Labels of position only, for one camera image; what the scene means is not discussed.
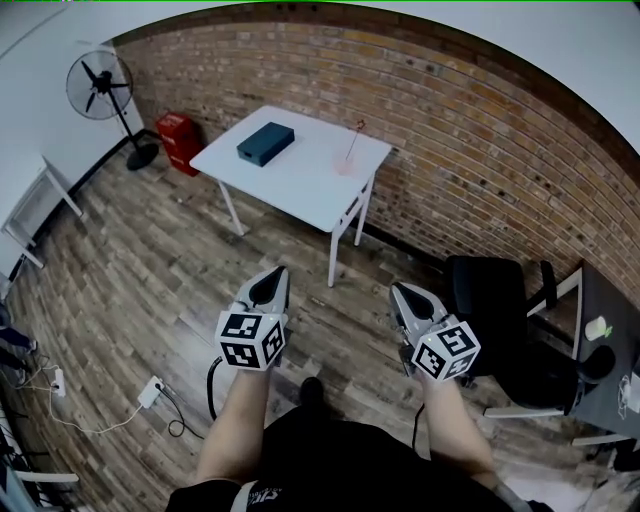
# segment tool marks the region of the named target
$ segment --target baseboard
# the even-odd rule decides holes
[[[149,135],[149,133],[147,132],[148,130],[140,130],[138,133],[134,135],[134,138],[137,140],[143,135]],[[102,155],[102,157],[100,157],[100,159],[95,164],[93,164],[87,172],[83,174],[82,178],[80,178],[77,181],[77,183],[68,190],[68,194],[73,198],[78,193],[78,190],[80,190],[82,186],[91,179],[91,177],[98,171],[98,169],[100,169],[100,167],[102,167],[105,163],[107,163],[107,161],[113,155],[115,155],[118,151],[120,151],[127,142],[129,142],[129,138],[124,137],[120,142],[118,142],[109,151],[107,151],[104,155]],[[47,218],[40,225],[40,227],[37,229],[37,231],[34,233],[32,237],[36,243],[40,238],[42,238],[42,235],[47,232],[52,222],[60,214],[62,209],[65,207],[65,205],[66,203],[63,200],[60,200],[60,202],[55,206],[55,208],[51,210],[51,213],[47,215]],[[25,260],[26,258],[24,256],[20,256],[18,263],[15,264],[15,266],[13,267],[13,270],[11,271],[11,274],[9,275],[9,281],[13,282],[15,280],[15,278],[18,276],[18,272],[20,271],[20,267],[22,266]]]
[[[160,139],[160,135],[158,133],[154,132],[153,130],[148,130],[146,128],[140,130],[134,137],[136,139],[139,139],[140,137],[143,137],[145,135],[149,137],[153,137],[154,139]],[[120,142],[118,142],[115,146],[113,146],[113,148],[107,151],[102,156],[102,158],[100,158],[100,160],[98,160],[91,167],[91,169],[89,169],[84,174],[84,176],[82,176],[82,178],[80,178],[80,180],[73,187],[71,187],[71,189],[69,189],[69,195],[71,197],[74,197],[75,194],[78,192],[78,190],[80,190],[82,186],[87,181],[89,181],[89,179],[91,179],[91,177],[96,173],[96,171],[100,169],[100,167],[102,167],[105,163],[107,163],[107,161],[113,155],[115,155],[118,151],[120,151],[120,149],[122,149],[122,147],[127,142],[128,142],[128,139],[127,137],[125,137]],[[38,230],[34,234],[33,239],[35,242],[38,242],[38,240],[42,237],[42,235],[47,232],[52,222],[55,220],[55,218],[60,214],[60,212],[64,208],[65,204],[66,203],[64,203],[64,201],[60,201],[60,203],[58,203],[58,205],[52,210],[52,212],[49,214],[49,216],[45,219],[45,221],[42,223],[42,225],[38,228]],[[351,225],[353,227],[356,227],[357,222],[358,222],[357,219],[354,219]],[[373,238],[377,238],[381,242],[384,242],[385,244],[390,245],[391,247],[398,249],[399,251],[402,251],[405,254],[408,254],[409,256],[416,259],[417,261],[420,261],[422,263],[425,263],[426,265],[429,265],[432,268],[435,268],[436,270],[442,271],[444,269],[444,260],[437,258],[436,256],[433,256],[423,251],[422,249],[418,249],[417,247],[414,247],[408,244],[407,242],[401,240],[397,236],[392,235],[391,233],[387,233],[383,229],[380,229],[368,222],[364,223],[362,231],[367,235],[372,236]],[[9,276],[10,281],[13,281],[17,277],[18,271],[20,270],[20,266],[24,263],[24,261],[25,261],[25,257],[21,256],[20,260],[18,260],[18,263],[13,268],[13,271]]]

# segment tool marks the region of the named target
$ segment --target white cube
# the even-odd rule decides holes
[[[286,320],[286,315],[223,311],[215,340],[229,366],[264,371],[285,346]]]
[[[471,368],[480,343],[467,322],[425,334],[411,362],[432,379],[445,381]]]

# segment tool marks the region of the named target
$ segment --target red bin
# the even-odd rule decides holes
[[[189,176],[198,174],[189,165],[189,161],[203,149],[193,121],[182,114],[169,112],[156,121],[156,128],[171,164]]]

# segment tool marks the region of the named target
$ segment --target fan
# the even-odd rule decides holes
[[[73,63],[67,75],[67,97],[78,114],[104,120],[117,115],[135,151],[127,159],[127,169],[137,171],[149,165],[158,154],[156,144],[140,145],[134,139],[122,110],[131,100],[131,72],[115,54],[94,51]]]

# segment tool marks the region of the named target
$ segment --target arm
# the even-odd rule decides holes
[[[439,383],[416,373],[424,391],[431,451],[485,487],[495,488],[499,481],[491,447],[469,416],[455,380]]]
[[[238,371],[222,412],[204,442],[195,483],[249,480],[262,453],[270,380],[270,369]]]

